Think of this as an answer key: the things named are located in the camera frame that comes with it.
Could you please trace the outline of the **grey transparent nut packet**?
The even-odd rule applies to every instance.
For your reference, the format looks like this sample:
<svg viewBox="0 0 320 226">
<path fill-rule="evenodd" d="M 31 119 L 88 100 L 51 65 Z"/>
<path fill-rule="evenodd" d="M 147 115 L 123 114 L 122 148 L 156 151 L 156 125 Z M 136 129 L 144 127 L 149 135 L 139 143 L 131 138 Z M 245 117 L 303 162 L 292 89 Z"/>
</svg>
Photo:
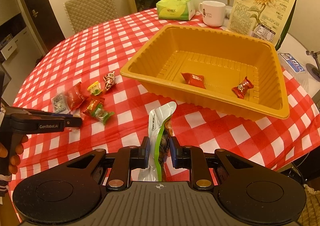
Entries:
<svg viewBox="0 0 320 226">
<path fill-rule="evenodd" d="M 53 112 L 56 114 L 68 114 L 70 112 L 64 93 L 59 93 L 52 98 Z"/>
</svg>

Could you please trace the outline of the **large red snack packet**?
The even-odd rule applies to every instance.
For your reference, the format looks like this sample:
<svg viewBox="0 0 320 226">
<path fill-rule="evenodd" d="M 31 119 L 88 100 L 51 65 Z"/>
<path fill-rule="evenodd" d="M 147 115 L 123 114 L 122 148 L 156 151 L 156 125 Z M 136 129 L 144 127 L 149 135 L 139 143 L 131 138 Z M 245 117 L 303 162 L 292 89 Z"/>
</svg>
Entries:
<svg viewBox="0 0 320 226">
<path fill-rule="evenodd" d="M 67 90 L 66 97 L 71 111 L 78 109 L 88 99 L 88 96 L 81 92 L 81 82 Z"/>
</svg>

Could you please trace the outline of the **small red orange candy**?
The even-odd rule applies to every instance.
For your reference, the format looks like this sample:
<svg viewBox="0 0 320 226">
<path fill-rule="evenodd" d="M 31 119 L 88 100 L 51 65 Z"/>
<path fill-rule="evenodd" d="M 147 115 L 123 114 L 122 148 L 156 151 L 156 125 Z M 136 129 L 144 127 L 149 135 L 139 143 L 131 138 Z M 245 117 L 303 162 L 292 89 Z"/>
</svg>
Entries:
<svg viewBox="0 0 320 226">
<path fill-rule="evenodd" d="M 95 117 L 96 108 L 99 104 L 103 106 L 104 102 L 105 99 L 103 97 L 92 95 L 87 99 L 86 107 L 82 113 L 87 116 Z"/>
</svg>

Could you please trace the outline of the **silver green snack packet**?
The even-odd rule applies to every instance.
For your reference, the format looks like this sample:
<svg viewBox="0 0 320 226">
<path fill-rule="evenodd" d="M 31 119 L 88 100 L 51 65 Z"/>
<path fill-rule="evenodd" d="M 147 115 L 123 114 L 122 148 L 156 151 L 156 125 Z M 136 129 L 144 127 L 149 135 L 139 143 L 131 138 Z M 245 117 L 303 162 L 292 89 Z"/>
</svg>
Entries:
<svg viewBox="0 0 320 226">
<path fill-rule="evenodd" d="M 149 112 L 148 137 L 150 150 L 148 165 L 139 169 L 137 180 L 145 182 L 165 181 L 164 163 L 167 160 L 170 139 L 174 136 L 171 118 L 177 108 L 174 101 L 168 102 Z"/>
</svg>

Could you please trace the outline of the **yellow green candy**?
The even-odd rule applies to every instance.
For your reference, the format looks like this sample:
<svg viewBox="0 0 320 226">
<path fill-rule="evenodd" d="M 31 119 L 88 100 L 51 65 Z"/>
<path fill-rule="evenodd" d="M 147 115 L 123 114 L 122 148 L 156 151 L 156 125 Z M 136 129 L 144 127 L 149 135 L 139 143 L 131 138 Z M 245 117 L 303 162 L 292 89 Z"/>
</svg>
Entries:
<svg viewBox="0 0 320 226">
<path fill-rule="evenodd" d="M 97 96 L 99 95 L 103 90 L 101 89 L 101 85 L 99 81 L 95 81 L 93 82 L 88 88 L 87 91 L 93 95 L 93 96 Z"/>
</svg>

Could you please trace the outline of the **red white checkered tablecloth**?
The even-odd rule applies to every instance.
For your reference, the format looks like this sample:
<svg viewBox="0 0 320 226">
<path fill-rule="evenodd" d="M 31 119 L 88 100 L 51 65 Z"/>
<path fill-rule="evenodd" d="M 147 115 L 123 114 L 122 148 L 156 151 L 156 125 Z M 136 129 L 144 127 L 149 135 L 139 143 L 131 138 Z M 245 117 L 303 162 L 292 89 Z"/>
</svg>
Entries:
<svg viewBox="0 0 320 226">
<path fill-rule="evenodd" d="M 119 73 L 165 24 L 151 9 L 62 41 L 25 79 L 14 106 L 51 111 L 56 94 L 77 83 L 87 89 L 95 81 L 102 82 L 107 73 Z M 266 117 L 252 122 L 178 102 L 172 117 L 178 141 L 208 153 L 224 148 L 274 170 L 307 154 L 319 146 L 319 111 L 289 73 L 284 73 L 284 80 L 290 104 L 288 119 Z M 167 102 L 167 98 L 148 93 L 139 82 L 117 75 L 116 86 L 105 94 L 105 108 L 113 113 L 107 123 L 85 117 L 80 129 L 31 135 L 10 188 L 93 149 L 116 152 L 124 146 L 139 145 L 148 134 L 149 112 Z"/>
</svg>

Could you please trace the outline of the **red white striped candy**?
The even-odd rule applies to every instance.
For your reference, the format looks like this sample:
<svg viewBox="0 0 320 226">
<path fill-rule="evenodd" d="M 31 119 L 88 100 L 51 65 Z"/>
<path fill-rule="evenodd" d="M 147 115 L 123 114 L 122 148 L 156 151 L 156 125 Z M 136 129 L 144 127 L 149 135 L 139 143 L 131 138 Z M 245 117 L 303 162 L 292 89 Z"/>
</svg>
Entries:
<svg viewBox="0 0 320 226">
<path fill-rule="evenodd" d="M 116 75 L 115 72 L 112 71 L 105 76 L 103 76 L 103 80 L 105 82 L 104 92 L 109 91 L 114 85 L 116 85 Z"/>
</svg>

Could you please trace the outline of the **dark cabinet with shelves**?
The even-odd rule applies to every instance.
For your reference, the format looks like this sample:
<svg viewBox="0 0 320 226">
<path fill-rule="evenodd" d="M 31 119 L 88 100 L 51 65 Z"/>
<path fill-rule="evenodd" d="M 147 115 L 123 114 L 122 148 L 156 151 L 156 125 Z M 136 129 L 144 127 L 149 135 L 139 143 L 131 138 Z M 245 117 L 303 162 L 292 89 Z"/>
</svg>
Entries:
<svg viewBox="0 0 320 226">
<path fill-rule="evenodd" d="M 1 25 L 1 66 L 10 76 L 4 97 L 13 100 L 42 57 L 21 13 Z"/>
</svg>

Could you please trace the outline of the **red pillow candy pack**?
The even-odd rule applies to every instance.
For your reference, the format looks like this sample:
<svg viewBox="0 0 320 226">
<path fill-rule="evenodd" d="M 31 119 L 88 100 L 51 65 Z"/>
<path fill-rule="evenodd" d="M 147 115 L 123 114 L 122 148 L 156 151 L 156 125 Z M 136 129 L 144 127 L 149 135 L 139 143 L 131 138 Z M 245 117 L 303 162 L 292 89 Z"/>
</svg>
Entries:
<svg viewBox="0 0 320 226">
<path fill-rule="evenodd" d="M 181 75 L 183 76 L 186 84 L 202 89 L 206 88 L 204 86 L 204 76 L 191 73 L 181 73 Z"/>
</svg>

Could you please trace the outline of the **red twisted candy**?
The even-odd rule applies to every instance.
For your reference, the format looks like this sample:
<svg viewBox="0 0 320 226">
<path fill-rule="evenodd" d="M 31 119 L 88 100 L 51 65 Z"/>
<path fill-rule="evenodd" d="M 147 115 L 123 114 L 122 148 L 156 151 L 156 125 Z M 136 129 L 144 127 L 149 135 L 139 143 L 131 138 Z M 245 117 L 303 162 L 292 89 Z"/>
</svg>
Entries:
<svg viewBox="0 0 320 226">
<path fill-rule="evenodd" d="M 244 99 L 247 91 L 253 88 L 253 83 L 246 76 L 238 86 L 232 88 L 232 92 L 235 93 L 238 98 Z"/>
</svg>

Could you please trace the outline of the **yellow plastic tray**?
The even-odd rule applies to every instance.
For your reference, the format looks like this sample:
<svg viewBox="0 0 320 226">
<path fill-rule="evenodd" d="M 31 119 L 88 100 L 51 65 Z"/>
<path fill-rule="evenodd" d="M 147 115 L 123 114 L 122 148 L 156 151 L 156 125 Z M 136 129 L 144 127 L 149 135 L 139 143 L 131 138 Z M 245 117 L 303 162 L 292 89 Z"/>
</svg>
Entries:
<svg viewBox="0 0 320 226">
<path fill-rule="evenodd" d="M 289 103 L 274 46 L 242 34 L 183 25 L 166 25 L 121 68 L 148 92 L 217 112 L 257 121 L 287 119 Z M 186 84 L 181 73 L 204 76 L 205 89 Z M 253 83 L 244 99 L 232 88 Z"/>
</svg>

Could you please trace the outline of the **dark wooden door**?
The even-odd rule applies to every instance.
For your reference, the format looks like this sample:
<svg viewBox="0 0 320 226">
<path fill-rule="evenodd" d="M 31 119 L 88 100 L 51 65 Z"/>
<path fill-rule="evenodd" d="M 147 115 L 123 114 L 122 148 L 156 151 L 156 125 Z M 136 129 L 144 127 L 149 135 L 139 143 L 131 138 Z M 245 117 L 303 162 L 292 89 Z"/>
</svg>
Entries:
<svg viewBox="0 0 320 226">
<path fill-rule="evenodd" d="M 41 41 L 49 51 L 65 39 L 49 0 L 23 0 Z"/>
</svg>

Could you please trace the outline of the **near woven chair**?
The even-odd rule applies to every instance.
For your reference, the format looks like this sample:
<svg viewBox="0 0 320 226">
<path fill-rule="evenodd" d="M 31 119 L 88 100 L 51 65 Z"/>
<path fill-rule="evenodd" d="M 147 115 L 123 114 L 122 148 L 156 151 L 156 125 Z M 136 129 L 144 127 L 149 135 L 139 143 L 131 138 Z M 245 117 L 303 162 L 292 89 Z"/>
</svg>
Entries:
<svg viewBox="0 0 320 226">
<path fill-rule="evenodd" d="M 298 222 L 304 226 L 320 226 L 320 191 L 304 184 L 306 205 Z"/>
</svg>

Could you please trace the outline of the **green tissue pack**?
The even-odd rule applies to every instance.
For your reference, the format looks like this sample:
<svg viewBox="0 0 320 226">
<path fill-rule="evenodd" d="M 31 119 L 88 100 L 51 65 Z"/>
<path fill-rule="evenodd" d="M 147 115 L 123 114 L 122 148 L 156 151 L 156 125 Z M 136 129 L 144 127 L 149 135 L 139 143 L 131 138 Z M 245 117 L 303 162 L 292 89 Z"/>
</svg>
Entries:
<svg viewBox="0 0 320 226">
<path fill-rule="evenodd" d="M 160 0 L 156 4 L 159 19 L 189 21 L 195 15 L 193 0 Z"/>
</svg>

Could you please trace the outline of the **sunflower seed bag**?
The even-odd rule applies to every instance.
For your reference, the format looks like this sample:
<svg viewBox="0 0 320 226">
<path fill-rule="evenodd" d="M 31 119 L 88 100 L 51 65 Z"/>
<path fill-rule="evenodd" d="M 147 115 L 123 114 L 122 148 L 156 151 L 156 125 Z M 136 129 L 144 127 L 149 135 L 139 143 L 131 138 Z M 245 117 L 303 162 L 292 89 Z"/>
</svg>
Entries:
<svg viewBox="0 0 320 226">
<path fill-rule="evenodd" d="M 234 0 L 227 30 L 262 39 L 278 50 L 290 28 L 297 0 Z"/>
</svg>

